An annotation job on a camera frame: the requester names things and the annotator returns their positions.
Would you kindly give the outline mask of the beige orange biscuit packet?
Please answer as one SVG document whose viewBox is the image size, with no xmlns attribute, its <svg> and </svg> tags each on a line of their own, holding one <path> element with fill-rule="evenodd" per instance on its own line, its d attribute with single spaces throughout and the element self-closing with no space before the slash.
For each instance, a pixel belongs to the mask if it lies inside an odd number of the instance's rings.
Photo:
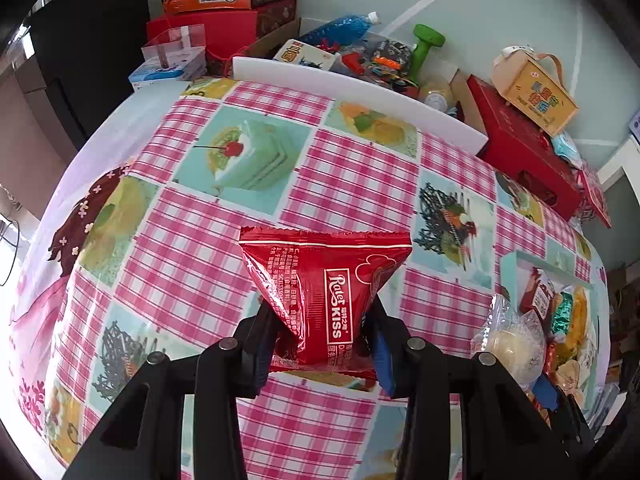
<svg viewBox="0 0 640 480">
<path fill-rule="evenodd" d="M 580 390 L 580 366 L 575 359 L 570 359 L 561 364 L 551 375 L 552 382 L 567 396 L 572 396 L 582 408 L 584 395 Z"/>
</svg>

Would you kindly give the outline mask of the red patterned cake packet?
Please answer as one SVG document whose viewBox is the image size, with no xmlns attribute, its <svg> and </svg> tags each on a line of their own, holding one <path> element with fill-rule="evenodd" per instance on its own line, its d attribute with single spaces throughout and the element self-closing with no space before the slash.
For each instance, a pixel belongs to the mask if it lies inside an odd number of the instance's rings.
<svg viewBox="0 0 640 480">
<path fill-rule="evenodd" d="M 544 358 L 544 374 L 551 377 L 558 367 L 558 358 L 556 357 L 556 344 L 550 342 L 547 344 L 546 357 Z"/>
</svg>

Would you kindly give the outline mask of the bun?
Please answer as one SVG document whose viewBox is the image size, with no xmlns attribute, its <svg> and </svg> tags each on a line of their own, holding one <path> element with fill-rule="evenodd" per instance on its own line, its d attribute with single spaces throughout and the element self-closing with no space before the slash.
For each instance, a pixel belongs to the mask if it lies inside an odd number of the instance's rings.
<svg viewBox="0 0 640 480">
<path fill-rule="evenodd" d="M 542 374 L 546 337 L 535 311 L 516 312 L 502 295 L 491 298 L 489 312 L 472 337 L 471 356 L 491 353 L 524 391 L 530 391 Z"/>
</svg>

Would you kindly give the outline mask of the silver green snack packet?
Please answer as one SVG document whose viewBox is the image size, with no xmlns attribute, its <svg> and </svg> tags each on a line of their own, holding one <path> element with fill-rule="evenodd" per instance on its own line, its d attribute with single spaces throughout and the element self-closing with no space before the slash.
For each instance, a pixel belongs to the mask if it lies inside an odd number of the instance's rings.
<svg viewBox="0 0 640 480">
<path fill-rule="evenodd" d="M 549 336 L 555 342 L 563 342 L 570 332 L 570 322 L 574 308 L 573 295 L 570 292 L 558 292 L 553 297 L 552 317 Z"/>
</svg>

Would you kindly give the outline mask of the orange yellow snack packet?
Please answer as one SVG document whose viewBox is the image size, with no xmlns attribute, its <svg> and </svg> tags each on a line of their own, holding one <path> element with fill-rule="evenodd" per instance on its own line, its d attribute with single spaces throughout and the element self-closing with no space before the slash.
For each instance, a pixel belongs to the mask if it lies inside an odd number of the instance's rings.
<svg viewBox="0 0 640 480">
<path fill-rule="evenodd" d="M 566 337 L 567 349 L 570 356 L 576 356 L 579 347 L 585 338 L 588 322 L 588 298 L 582 286 L 574 288 L 574 306 L 572 311 L 572 324 Z"/>
</svg>

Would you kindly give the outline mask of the red white snack packet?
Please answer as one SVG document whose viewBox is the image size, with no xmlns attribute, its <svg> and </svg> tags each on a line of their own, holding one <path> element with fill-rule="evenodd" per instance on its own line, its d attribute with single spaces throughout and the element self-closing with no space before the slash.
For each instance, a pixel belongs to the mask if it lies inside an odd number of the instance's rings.
<svg viewBox="0 0 640 480">
<path fill-rule="evenodd" d="M 520 302 L 521 314 L 534 311 L 544 324 L 549 318 L 554 294 L 554 286 L 547 273 L 534 266 Z"/>
</svg>

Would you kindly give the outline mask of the red foil snack packet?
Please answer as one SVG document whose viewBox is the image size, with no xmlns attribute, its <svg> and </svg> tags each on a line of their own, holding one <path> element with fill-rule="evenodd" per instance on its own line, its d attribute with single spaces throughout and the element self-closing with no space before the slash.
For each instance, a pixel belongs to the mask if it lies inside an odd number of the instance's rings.
<svg viewBox="0 0 640 480">
<path fill-rule="evenodd" d="M 283 324 L 274 372 L 373 374 L 362 324 L 411 254 L 408 232 L 243 226 L 238 244 L 248 275 Z"/>
</svg>

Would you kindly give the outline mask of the teal rimmed white tray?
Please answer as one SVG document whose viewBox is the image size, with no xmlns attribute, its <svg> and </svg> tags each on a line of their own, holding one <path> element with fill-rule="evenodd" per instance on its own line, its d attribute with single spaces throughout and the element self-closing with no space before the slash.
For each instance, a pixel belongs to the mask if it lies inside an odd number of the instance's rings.
<svg viewBox="0 0 640 480">
<path fill-rule="evenodd" d="M 542 372 L 582 411 L 599 393 L 599 298 L 593 285 L 546 260 L 514 250 L 499 259 L 500 285 L 517 314 L 532 311 L 544 337 Z"/>
</svg>

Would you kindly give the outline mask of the pink plaid tablecloth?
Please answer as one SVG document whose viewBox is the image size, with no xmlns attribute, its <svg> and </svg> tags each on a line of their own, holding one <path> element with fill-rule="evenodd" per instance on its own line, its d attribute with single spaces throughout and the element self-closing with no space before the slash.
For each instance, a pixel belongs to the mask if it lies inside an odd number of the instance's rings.
<svg viewBox="0 0 640 480">
<path fill-rule="evenodd" d="M 371 132 L 363 129 L 375 119 Z M 385 307 L 467 356 L 510 254 L 590 286 L 568 388 L 591 411 L 604 384 L 606 277 L 594 247 L 487 162 L 355 102 L 218 79 L 134 93 L 79 152 L 32 237 L 9 326 L 3 421 L 58 479 L 153 351 L 190 356 L 258 306 L 242 226 L 410 232 Z"/>
</svg>

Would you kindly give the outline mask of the red patterned box lid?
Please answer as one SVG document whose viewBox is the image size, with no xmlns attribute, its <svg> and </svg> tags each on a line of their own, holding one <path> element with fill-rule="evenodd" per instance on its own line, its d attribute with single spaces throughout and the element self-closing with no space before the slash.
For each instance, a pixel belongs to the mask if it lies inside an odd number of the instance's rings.
<svg viewBox="0 0 640 480">
<path fill-rule="evenodd" d="M 586 222 L 599 219 L 606 228 L 611 229 L 612 219 L 597 173 L 584 162 L 582 168 L 575 171 L 575 178 L 580 192 L 579 220 Z"/>
</svg>

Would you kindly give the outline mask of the white side table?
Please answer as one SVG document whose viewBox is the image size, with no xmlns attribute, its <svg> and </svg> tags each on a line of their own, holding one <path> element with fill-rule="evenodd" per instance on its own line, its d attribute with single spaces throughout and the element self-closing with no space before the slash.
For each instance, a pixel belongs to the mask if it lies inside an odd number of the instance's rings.
<svg viewBox="0 0 640 480">
<path fill-rule="evenodd" d="M 631 134 L 598 171 L 602 191 L 625 177 L 640 202 L 640 146 Z"/>
</svg>

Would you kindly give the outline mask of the large red gift box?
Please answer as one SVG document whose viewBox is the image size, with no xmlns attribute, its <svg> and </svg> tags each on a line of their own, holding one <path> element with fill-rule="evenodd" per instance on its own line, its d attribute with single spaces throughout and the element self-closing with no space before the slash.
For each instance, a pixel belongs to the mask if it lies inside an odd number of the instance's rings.
<svg viewBox="0 0 640 480">
<path fill-rule="evenodd" d="M 471 75 L 466 84 L 488 136 L 480 158 L 570 220 L 580 203 L 579 188 L 548 136 L 488 82 Z"/>
</svg>

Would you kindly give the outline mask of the light blue face mask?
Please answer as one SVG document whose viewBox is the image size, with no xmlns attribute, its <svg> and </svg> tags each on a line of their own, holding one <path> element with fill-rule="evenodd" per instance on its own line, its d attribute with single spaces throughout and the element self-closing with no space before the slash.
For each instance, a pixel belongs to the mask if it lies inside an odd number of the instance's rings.
<svg viewBox="0 0 640 480">
<path fill-rule="evenodd" d="M 572 137 L 566 132 L 561 131 L 551 138 L 552 148 L 555 155 L 565 160 L 570 166 L 581 170 L 584 168 L 584 160 L 579 153 L 578 148 Z"/>
</svg>

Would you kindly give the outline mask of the white foam board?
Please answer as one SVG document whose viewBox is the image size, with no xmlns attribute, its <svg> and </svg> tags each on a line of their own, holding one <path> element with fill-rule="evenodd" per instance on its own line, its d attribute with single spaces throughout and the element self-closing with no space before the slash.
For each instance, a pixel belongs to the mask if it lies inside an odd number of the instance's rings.
<svg viewBox="0 0 640 480">
<path fill-rule="evenodd" d="M 232 61 L 232 70 L 233 76 L 242 81 L 273 84 L 372 108 L 402 119 L 423 132 L 434 134 L 472 155 L 477 155 L 488 141 L 485 133 L 457 118 L 393 90 L 349 76 L 247 56 L 236 56 Z"/>
</svg>

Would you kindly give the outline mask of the blue tissue pack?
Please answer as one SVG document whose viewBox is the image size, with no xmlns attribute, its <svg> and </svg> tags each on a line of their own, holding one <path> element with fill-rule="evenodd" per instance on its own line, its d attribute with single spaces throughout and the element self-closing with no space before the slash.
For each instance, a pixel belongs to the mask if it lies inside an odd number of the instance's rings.
<svg viewBox="0 0 640 480">
<path fill-rule="evenodd" d="M 206 73 L 206 55 L 204 47 L 192 47 L 186 50 L 168 52 L 167 67 L 163 67 L 160 58 L 155 55 L 146 60 L 128 77 L 134 91 L 160 81 L 192 81 Z"/>
</svg>

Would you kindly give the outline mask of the clear plaid plastic box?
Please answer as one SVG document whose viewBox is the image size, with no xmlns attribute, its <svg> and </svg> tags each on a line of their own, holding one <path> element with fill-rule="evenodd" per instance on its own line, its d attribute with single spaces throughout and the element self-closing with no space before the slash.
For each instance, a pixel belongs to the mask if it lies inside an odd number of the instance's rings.
<svg viewBox="0 0 640 480">
<path fill-rule="evenodd" d="M 182 25 L 168 28 L 142 47 L 145 61 L 157 61 L 160 68 L 183 63 L 190 55 L 205 50 L 206 38 L 203 24 Z"/>
</svg>

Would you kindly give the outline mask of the green dumbbell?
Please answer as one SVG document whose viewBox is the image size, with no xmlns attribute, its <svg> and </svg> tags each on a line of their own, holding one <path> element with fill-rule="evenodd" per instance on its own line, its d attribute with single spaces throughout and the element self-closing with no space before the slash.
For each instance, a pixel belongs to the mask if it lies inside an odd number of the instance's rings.
<svg viewBox="0 0 640 480">
<path fill-rule="evenodd" d="M 426 60 L 428 52 L 431 48 L 441 48 L 446 37 L 431 27 L 423 24 L 416 24 L 412 30 L 413 36 L 416 37 L 416 46 L 411 53 L 411 61 L 408 77 L 417 84 L 419 82 L 420 70 Z"/>
</svg>

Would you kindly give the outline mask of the cardboard box of clutter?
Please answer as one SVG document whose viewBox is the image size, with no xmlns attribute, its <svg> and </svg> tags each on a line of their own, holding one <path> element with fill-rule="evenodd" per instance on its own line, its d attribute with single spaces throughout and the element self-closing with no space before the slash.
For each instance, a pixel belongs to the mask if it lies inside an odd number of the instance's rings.
<svg viewBox="0 0 640 480">
<path fill-rule="evenodd" d="M 289 39 L 275 54 L 264 59 L 370 82 L 417 100 L 486 134 L 466 76 L 457 66 L 436 54 L 428 54 L 420 70 L 419 82 L 415 84 L 408 77 L 413 50 L 405 44 L 374 32 L 367 32 L 353 44 L 336 49 L 328 44 L 314 47 L 299 40 L 300 36 L 322 24 L 322 21 L 299 18 L 297 37 Z"/>
</svg>

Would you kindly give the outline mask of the red box stack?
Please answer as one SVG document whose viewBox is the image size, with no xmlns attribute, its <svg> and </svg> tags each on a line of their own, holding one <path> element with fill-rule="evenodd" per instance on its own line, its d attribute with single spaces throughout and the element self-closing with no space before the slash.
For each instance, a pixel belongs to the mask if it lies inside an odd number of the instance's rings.
<svg viewBox="0 0 640 480">
<path fill-rule="evenodd" d="M 209 73 L 229 76 L 237 56 L 269 58 L 299 32 L 297 0 L 280 0 L 254 10 L 213 10 L 163 15 L 146 24 L 151 40 L 166 29 L 202 24 Z"/>
</svg>

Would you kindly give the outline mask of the blue water bottle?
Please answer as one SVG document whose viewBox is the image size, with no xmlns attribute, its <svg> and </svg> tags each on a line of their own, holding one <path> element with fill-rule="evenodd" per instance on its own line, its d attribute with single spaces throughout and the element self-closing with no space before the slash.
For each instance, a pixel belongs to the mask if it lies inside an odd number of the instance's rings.
<svg viewBox="0 0 640 480">
<path fill-rule="evenodd" d="M 346 47 L 362 39 L 373 26 L 380 23 L 381 20 L 375 11 L 364 15 L 345 15 L 311 29 L 300 36 L 299 40 L 314 47 L 324 42 L 330 47 L 334 44 Z"/>
</svg>

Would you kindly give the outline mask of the black cabinet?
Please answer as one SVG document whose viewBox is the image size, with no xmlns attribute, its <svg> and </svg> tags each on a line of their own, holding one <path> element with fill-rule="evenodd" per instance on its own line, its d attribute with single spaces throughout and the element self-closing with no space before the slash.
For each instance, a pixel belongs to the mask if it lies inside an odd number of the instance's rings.
<svg viewBox="0 0 640 480">
<path fill-rule="evenodd" d="M 26 28 L 34 55 L 16 79 L 52 108 L 66 135 L 57 150 L 80 150 L 130 96 L 149 19 L 148 0 L 1 0 L 1 50 Z"/>
</svg>

